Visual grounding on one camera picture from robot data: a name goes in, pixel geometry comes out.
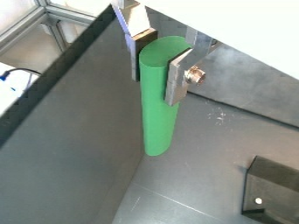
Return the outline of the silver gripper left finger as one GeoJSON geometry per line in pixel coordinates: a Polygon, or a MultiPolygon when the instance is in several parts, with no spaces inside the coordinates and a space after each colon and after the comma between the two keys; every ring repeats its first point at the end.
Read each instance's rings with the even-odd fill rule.
{"type": "Polygon", "coordinates": [[[140,81],[139,53],[157,39],[157,30],[151,27],[145,6],[136,0],[112,0],[111,4],[131,54],[132,80],[140,81]]]}

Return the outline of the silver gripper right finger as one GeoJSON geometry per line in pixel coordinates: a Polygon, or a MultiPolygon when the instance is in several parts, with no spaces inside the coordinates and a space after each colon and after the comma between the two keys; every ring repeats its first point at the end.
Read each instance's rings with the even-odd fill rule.
{"type": "Polygon", "coordinates": [[[219,41],[187,27],[185,42],[191,46],[169,61],[164,101],[173,106],[187,95],[191,83],[201,84],[205,73],[196,67],[196,63],[217,48],[219,41]]]}

